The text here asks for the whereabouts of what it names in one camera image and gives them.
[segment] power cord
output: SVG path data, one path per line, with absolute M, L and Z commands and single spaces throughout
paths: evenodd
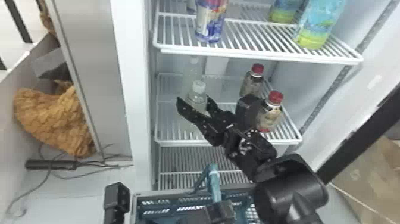
M 104 150 L 105 148 L 111 146 L 111 145 L 113 145 L 113 144 L 106 145 L 106 146 L 102 149 L 102 155 L 105 155 L 105 154 L 106 154 L 106 153 L 104 153 L 103 150 Z M 39 152 L 39 156 L 41 157 L 41 159 L 42 159 L 42 160 L 45 160 L 45 158 L 44 158 L 44 156 L 43 156 L 43 153 L 42 153 L 42 145 L 39 147 L 38 152 Z M 7 217 L 12 218 L 12 219 L 15 219 L 15 218 L 18 218 L 18 217 L 23 217 L 23 216 L 26 214 L 27 209 L 26 209 L 26 208 L 23 208 L 22 211 L 21 211 L 21 214 L 15 215 L 15 214 L 12 214 L 12 213 L 11 213 L 11 209 L 12 209 L 13 205 L 14 205 L 16 202 L 18 202 L 19 200 L 21 200 L 23 197 L 28 196 L 29 194 L 31 194 L 32 192 L 36 191 L 36 190 L 39 189 L 41 186 L 43 186 L 43 185 L 46 183 L 46 181 L 49 179 L 50 175 L 53 175 L 54 177 L 56 177 L 56 178 L 58 178 L 58 179 L 62 179 L 62 180 L 71 180 L 71 179 L 75 179 L 75 178 L 82 178 L 82 177 L 84 177 L 84 176 L 89 176 L 89 175 L 92 175 L 92 174 L 95 174 L 95 173 L 102 173 L 102 172 L 109 171 L 109 170 L 114 170 L 114 169 L 120 169 L 120 168 L 125 168 L 125 167 L 133 166 L 133 165 L 119 166 L 119 165 L 109 165 L 109 164 L 106 164 L 106 163 L 105 163 L 106 160 L 111 159 L 111 158 L 131 158 L 130 156 L 124 156 L 124 155 L 121 155 L 121 154 L 110 154 L 110 156 L 108 156 L 108 157 L 103 157 L 103 160 L 102 160 L 102 161 L 85 161 L 85 162 L 80 162 L 80 161 L 78 161 L 78 166 L 95 166 L 95 167 L 103 167 L 104 169 L 95 170 L 95 171 L 92 171 L 92 172 L 88 172 L 88 173 L 84 173 L 84 174 L 76 175 L 76 176 L 60 176 L 59 174 L 57 174 L 57 173 L 55 173 L 54 171 L 52 171 L 52 167 L 51 167 L 51 166 L 52 166 L 52 162 L 54 162 L 56 159 L 58 159 L 59 157 L 61 157 L 61 156 L 63 156 L 63 155 L 66 155 L 66 152 L 62 152 L 62 153 L 56 155 L 53 159 L 50 160 L 50 162 L 49 162 L 49 167 L 48 167 L 48 169 L 47 169 L 46 176 L 45 176 L 45 178 L 41 181 L 41 183 L 40 183 L 38 186 L 36 186 L 36 187 L 34 187 L 34 188 L 28 190 L 28 191 L 25 192 L 24 194 L 21 194 L 20 196 L 18 196 L 17 198 L 13 199 L 13 200 L 9 203 L 9 205 L 8 205 L 8 207 L 7 207 L 7 209 L 6 209 L 6 212 L 5 212 L 5 214 L 6 214 Z
M 5 211 L 5 214 L 6 214 L 7 217 L 10 217 L 10 218 L 18 218 L 18 217 L 22 217 L 22 216 L 24 216 L 24 215 L 26 214 L 26 211 L 27 211 L 26 208 L 23 208 L 23 209 L 22 209 L 22 213 L 19 214 L 19 215 L 14 215 L 14 214 L 12 214 L 12 213 L 11 213 L 11 208 L 13 207 L 13 205 L 14 205 L 17 201 L 19 201 L 19 200 L 21 200 L 23 197 L 25 197 L 25 196 L 31 194 L 32 192 L 34 192 L 35 190 L 37 190 L 37 189 L 39 189 L 41 186 L 43 186 L 43 184 L 45 184 L 45 182 L 46 182 L 46 181 L 49 179 L 49 177 L 50 177 L 51 164 L 52 164 L 52 162 L 53 162 L 54 160 L 56 160 L 58 157 L 61 157 L 61 156 L 64 155 L 64 154 L 66 154 L 66 152 L 63 152 L 63 153 L 61 153 L 61 154 L 56 155 L 56 156 L 49 162 L 49 169 L 47 170 L 46 177 L 41 181 L 41 183 L 40 183 L 38 186 L 36 186 L 36 187 L 34 187 L 34 188 L 28 190 L 27 192 L 25 192 L 24 194 L 21 194 L 20 196 L 18 196 L 17 198 L 13 199 L 13 200 L 10 202 L 10 204 L 8 205 L 8 207 L 7 207 L 6 211 Z

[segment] refrigerator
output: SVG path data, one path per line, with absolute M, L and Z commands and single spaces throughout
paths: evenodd
M 264 96 L 284 95 L 283 119 L 264 137 L 278 155 L 298 153 L 316 172 L 351 162 L 343 146 L 400 83 L 397 0 L 347 1 L 316 51 L 293 42 L 295 24 L 268 21 L 269 0 L 231 0 L 216 44 L 196 40 L 185 0 L 46 3 L 96 148 L 114 144 L 109 150 L 132 156 L 138 192 L 190 188 L 208 163 L 218 164 L 222 184 L 249 181 L 221 148 L 180 127 L 175 102 L 191 55 L 200 56 L 206 93 L 229 111 L 245 73 L 263 64 Z

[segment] bottle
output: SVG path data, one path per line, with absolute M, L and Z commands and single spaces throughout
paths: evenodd
M 268 99 L 263 102 L 256 119 L 256 128 L 260 132 L 269 132 L 273 130 L 279 122 L 279 118 L 282 114 L 282 100 L 283 94 L 273 90 L 270 92 Z
M 240 97 L 244 97 L 247 94 L 253 94 L 256 97 L 261 96 L 261 85 L 264 81 L 263 72 L 264 66 L 262 64 L 253 64 L 251 71 L 246 73 L 245 80 L 243 80 L 239 92 Z
M 186 11 L 190 15 L 194 15 L 196 13 L 196 0 L 187 0 Z
M 207 114 L 206 106 L 207 106 L 207 95 L 204 93 L 205 91 L 205 82 L 196 80 L 193 82 L 192 90 L 187 94 L 185 101 L 191 105 L 196 111 Z M 186 133 L 191 133 L 197 130 L 196 125 L 188 122 L 184 119 L 184 122 L 181 124 L 183 130 Z
M 303 0 L 276 0 L 270 11 L 270 21 L 275 23 L 293 23 L 302 1 Z
M 199 57 L 191 56 L 189 62 L 183 70 L 182 90 L 180 91 L 180 95 L 183 99 L 192 89 L 193 82 L 195 80 L 202 79 L 200 69 Z
M 228 0 L 196 0 L 195 36 L 201 42 L 216 43 L 221 39 Z
M 328 40 L 346 0 L 309 0 L 294 35 L 294 41 L 310 50 L 320 49 Z

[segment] white wire shelf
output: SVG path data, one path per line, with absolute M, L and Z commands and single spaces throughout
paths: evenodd
M 268 22 L 269 5 L 247 2 L 229 5 L 220 42 L 202 43 L 194 36 L 196 16 L 186 14 L 185 2 L 157 1 L 153 45 L 163 53 L 346 65 L 364 61 L 333 35 L 322 49 L 299 47 L 292 40 L 295 25 Z
M 221 184 L 249 183 L 250 180 L 228 161 L 221 147 L 159 147 L 158 190 L 194 186 L 206 165 L 218 166 Z
M 207 84 L 206 93 L 218 102 L 222 110 L 234 113 L 243 79 L 233 76 L 203 76 L 203 78 Z M 210 146 L 199 130 L 187 133 L 182 129 L 183 118 L 175 106 L 176 97 L 182 88 L 182 75 L 163 73 L 159 74 L 157 79 L 155 141 L 163 147 Z M 271 90 L 272 87 L 265 82 L 262 89 L 263 98 L 266 98 Z M 273 145 L 296 145 L 302 141 L 301 134 L 285 108 L 276 128 L 262 135 Z

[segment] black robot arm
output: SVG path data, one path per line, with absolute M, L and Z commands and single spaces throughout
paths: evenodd
M 219 109 L 208 97 L 204 115 L 181 98 L 176 107 L 195 124 L 213 146 L 225 148 L 226 157 L 255 183 L 254 204 L 260 219 L 270 224 L 322 223 L 316 209 L 327 203 L 326 188 L 297 154 L 277 158 L 276 149 L 255 128 L 262 99 L 247 95 L 235 114 Z

